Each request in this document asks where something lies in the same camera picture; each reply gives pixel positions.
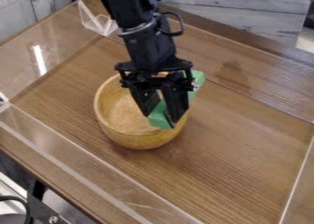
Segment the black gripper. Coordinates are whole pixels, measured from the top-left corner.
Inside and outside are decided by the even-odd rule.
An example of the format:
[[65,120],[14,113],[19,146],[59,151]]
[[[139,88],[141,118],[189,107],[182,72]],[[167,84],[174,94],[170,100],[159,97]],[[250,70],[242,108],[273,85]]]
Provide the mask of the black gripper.
[[146,20],[139,23],[118,23],[118,36],[123,40],[130,57],[129,62],[115,66],[122,85],[130,89],[135,103],[147,117],[161,101],[162,89],[166,102],[166,119],[174,129],[189,110],[188,91],[197,87],[193,63],[177,57],[174,37],[167,20]]

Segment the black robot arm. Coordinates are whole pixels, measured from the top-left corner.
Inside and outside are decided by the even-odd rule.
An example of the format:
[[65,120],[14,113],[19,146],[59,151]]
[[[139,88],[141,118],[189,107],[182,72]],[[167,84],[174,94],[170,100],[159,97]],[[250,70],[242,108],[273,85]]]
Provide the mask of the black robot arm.
[[129,62],[115,65],[121,84],[130,91],[142,114],[159,128],[174,128],[189,111],[189,94],[197,90],[193,62],[177,56],[174,38],[161,0],[101,0],[118,25]]

